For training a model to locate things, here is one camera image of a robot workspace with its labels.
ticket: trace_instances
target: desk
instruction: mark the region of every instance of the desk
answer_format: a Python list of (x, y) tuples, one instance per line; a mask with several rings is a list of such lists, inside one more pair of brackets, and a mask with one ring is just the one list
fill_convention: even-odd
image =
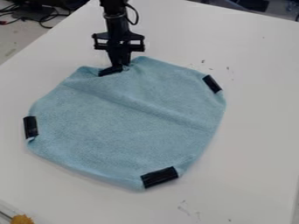
[(105, 184), (32, 155), (22, 118), (76, 68), (107, 67), (91, 34), (95, 0), (0, 67), (0, 199), (43, 224), (290, 223), (299, 174), (299, 25), (183, 0), (135, 0), (140, 53), (211, 74), (227, 110), (204, 156), (147, 192)]

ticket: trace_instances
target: blue towel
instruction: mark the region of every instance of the blue towel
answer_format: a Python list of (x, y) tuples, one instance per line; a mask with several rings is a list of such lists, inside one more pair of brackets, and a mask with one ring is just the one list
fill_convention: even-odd
[(183, 175), (219, 126), (222, 91), (203, 73), (146, 57), (121, 73), (99, 71), (79, 68), (32, 105), (38, 136), (28, 141), (31, 151), (134, 189)]

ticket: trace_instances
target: yellow object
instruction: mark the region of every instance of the yellow object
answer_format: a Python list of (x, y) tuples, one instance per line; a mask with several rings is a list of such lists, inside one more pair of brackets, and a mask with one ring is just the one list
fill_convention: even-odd
[(12, 218), (10, 224), (34, 224), (33, 220), (25, 214), (16, 215)]

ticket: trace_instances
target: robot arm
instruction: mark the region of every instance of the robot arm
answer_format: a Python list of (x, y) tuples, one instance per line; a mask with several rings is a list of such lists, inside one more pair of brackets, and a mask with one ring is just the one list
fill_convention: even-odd
[[(129, 23), (133, 23), (128, 19), (127, 7), (132, 8), (128, 0), (100, 0), (100, 2), (104, 8), (108, 31), (95, 33), (92, 37), (94, 49), (107, 51), (112, 63), (111, 67), (100, 71), (99, 76), (104, 76), (121, 72), (123, 66), (129, 65), (132, 52), (144, 52), (144, 36), (129, 29)], [(99, 42), (100, 39), (107, 42), (102, 44)], [(132, 40), (139, 40), (140, 43), (131, 44)]]

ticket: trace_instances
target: black tape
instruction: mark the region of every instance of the black tape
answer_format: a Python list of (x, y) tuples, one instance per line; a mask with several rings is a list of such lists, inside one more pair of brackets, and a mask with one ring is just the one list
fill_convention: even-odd
[(24, 117), (24, 131), (26, 139), (38, 136), (38, 123), (35, 116)]
[(217, 94), (218, 91), (222, 90), (222, 88), (218, 85), (216, 80), (214, 80), (210, 74), (206, 75), (203, 78), (203, 81), (213, 91), (214, 94)]
[(172, 167), (162, 169), (160, 171), (153, 171), (141, 176), (143, 180), (144, 188), (149, 188), (152, 186), (157, 186), (167, 181), (177, 179), (177, 171)]

